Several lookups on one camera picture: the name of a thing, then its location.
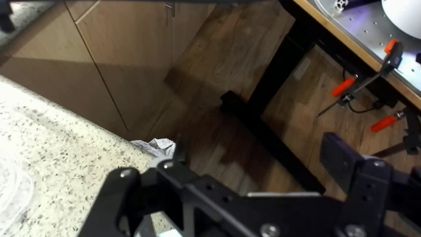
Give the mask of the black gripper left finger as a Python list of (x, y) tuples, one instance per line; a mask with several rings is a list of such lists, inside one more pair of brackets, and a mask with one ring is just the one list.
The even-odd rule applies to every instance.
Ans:
[(78, 237), (134, 237), (150, 215), (162, 212), (184, 237), (211, 237), (211, 219), (187, 208), (183, 186), (198, 174), (179, 162), (165, 161), (140, 173), (112, 170), (94, 202)]

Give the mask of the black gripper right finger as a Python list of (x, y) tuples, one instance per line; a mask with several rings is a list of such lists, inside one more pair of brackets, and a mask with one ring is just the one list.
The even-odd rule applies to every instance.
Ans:
[(402, 237), (384, 224), (388, 211), (399, 214), (415, 229), (421, 228), (421, 174), (396, 170), (388, 162), (355, 152), (338, 135), (323, 136), (320, 161), (346, 193), (334, 224), (340, 237)]

